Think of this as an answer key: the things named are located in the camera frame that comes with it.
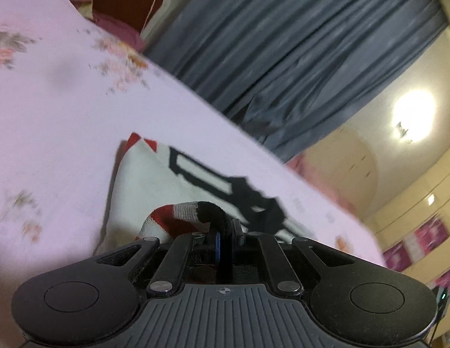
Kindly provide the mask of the red white black striped sweater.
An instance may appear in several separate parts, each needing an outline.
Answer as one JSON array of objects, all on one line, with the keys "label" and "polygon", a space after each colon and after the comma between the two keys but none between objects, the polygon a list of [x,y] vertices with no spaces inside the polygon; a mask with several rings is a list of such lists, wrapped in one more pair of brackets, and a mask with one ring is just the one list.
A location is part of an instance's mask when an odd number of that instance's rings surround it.
[{"label": "red white black striped sweater", "polygon": [[205,233],[208,223],[199,218],[196,202],[215,204],[237,218],[244,231],[268,233],[280,242],[315,236],[279,199],[255,189],[246,177],[223,175],[172,146],[133,133],[123,147],[96,252],[138,237],[155,236],[168,243],[184,233]]}]

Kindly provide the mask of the cream wardrobe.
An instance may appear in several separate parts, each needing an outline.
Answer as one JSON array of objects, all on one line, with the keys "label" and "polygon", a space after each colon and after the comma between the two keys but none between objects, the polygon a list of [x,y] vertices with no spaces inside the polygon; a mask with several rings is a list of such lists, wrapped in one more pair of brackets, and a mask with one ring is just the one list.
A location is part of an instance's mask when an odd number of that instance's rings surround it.
[{"label": "cream wardrobe", "polygon": [[430,287],[450,282],[450,147],[363,223],[374,233],[387,268]]}]

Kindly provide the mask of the grey blue curtain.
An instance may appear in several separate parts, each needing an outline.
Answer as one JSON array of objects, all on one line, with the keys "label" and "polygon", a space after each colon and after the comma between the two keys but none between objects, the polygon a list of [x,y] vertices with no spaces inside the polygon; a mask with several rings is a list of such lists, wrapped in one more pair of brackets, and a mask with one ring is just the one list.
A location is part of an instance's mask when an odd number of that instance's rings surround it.
[{"label": "grey blue curtain", "polygon": [[145,53],[287,161],[371,102],[448,24],[439,0],[190,0]]}]

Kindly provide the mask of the ceiling lamp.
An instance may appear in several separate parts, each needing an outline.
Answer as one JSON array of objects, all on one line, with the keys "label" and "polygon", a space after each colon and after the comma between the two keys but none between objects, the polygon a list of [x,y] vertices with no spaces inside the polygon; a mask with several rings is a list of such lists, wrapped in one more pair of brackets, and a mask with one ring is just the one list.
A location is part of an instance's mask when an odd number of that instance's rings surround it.
[{"label": "ceiling lamp", "polygon": [[392,127],[395,138],[409,144],[427,138],[434,126],[436,102],[424,89],[411,90],[393,105]]}]

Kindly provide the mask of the pink floral bed sheet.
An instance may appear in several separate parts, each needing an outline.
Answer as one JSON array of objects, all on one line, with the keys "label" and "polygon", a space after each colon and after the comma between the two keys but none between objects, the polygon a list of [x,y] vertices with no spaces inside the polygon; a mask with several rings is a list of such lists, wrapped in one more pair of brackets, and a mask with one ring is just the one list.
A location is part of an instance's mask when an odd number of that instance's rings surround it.
[{"label": "pink floral bed sheet", "polygon": [[131,134],[278,200],[299,233],[383,264],[368,229],[69,0],[0,0],[0,347],[19,284],[90,257]]}]

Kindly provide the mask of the maroon pillow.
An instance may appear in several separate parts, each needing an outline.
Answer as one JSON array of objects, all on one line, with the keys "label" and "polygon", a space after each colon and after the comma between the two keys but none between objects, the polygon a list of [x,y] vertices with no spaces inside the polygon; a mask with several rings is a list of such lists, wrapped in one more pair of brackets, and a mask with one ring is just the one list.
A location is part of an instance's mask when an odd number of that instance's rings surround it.
[{"label": "maroon pillow", "polygon": [[99,28],[102,28],[108,33],[114,35],[118,39],[133,47],[135,50],[142,51],[144,49],[145,42],[139,32],[127,23],[98,12],[93,12],[93,22]]}]

